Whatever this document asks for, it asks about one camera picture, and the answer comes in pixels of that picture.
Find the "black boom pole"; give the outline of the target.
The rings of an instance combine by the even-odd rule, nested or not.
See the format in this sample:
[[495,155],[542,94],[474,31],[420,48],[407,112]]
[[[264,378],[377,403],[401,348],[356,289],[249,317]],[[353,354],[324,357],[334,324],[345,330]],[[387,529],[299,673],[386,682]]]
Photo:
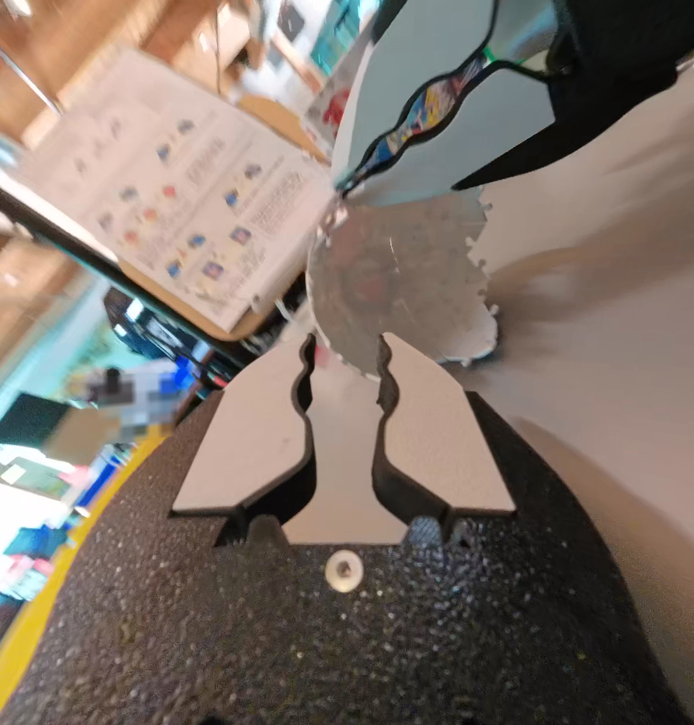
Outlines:
[[80,240],[79,236],[66,231],[58,223],[48,220],[42,213],[37,212],[31,205],[21,201],[2,186],[0,186],[0,212],[4,213],[10,221],[23,225],[37,240],[52,243],[77,261],[80,266],[105,278],[111,286],[132,298],[139,299],[153,313],[187,331],[196,339],[206,342],[235,370],[242,370],[255,360],[255,356],[247,350],[236,352],[237,347],[240,346],[238,343],[217,340],[195,323],[188,321],[171,305],[161,301],[141,284],[129,278],[117,262],[107,260],[100,252],[93,250],[83,240]]

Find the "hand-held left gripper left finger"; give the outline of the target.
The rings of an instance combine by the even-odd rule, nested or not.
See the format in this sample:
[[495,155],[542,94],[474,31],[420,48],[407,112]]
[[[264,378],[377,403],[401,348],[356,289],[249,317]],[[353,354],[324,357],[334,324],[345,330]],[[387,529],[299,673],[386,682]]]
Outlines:
[[172,515],[223,515],[229,524],[270,515],[285,524],[310,503],[315,350],[312,333],[282,342],[225,386]]

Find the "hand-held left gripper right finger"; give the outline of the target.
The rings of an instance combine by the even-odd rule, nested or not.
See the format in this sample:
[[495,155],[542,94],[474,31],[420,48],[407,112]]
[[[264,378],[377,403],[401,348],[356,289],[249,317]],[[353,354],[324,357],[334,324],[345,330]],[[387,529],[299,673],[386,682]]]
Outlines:
[[406,525],[452,527],[470,515],[516,511],[463,388],[394,333],[379,337],[381,408],[372,462],[379,503]]

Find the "yellow plastic bin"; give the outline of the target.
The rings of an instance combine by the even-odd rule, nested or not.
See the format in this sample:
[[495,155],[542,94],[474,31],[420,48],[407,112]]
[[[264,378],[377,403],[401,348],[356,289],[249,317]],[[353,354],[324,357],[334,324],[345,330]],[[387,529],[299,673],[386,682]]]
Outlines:
[[55,555],[53,571],[41,592],[20,610],[0,643],[0,711],[8,702],[34,657],[45,632],[56,598],[69,569],[95,523],[129,476],[167,439],[150,434],[136,447],[132,459],[99,494],[87,518],[74,529],[72,543]]

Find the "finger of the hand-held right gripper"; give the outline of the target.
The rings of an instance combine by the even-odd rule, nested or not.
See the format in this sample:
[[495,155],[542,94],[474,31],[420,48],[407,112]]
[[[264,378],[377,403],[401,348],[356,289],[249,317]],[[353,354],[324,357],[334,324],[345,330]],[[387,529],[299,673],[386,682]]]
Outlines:
[[454,90],[445,78],[420,91],[350,163],[345,198],[380,207],[444,196],[556,120],[548,79],[514,63],[493,62]]
[[334,148],[335,184],[361,184],[438,133],[494,56],[498,2],[384,2]]

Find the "black flat panel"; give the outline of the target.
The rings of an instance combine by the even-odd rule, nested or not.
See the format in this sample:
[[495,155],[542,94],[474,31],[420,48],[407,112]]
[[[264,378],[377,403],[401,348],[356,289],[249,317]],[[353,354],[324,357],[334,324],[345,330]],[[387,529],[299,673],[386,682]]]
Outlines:
[[0,445],[40,449],[74,408],[21,393],[0,419]]

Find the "partly built puzzle ball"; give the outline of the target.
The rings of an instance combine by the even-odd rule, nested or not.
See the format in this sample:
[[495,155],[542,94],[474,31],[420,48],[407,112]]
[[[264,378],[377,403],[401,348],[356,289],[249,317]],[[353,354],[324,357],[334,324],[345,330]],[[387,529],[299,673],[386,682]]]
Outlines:
[[440,364],[492,354],[497,309],[486,303],[485,261],[471,254],[487,223],[480,192],[385,207],[334,201],[315,232],[306,291],[343,363],[377,379],[384,333]]

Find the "printed instruction sheet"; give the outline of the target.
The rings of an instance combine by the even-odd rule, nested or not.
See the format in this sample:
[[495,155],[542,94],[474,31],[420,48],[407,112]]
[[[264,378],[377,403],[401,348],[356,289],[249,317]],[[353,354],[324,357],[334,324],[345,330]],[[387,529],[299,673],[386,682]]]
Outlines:
[[289,287],[334,198],[329,171],[306,151],[123,46],[16,178],[222,340]]

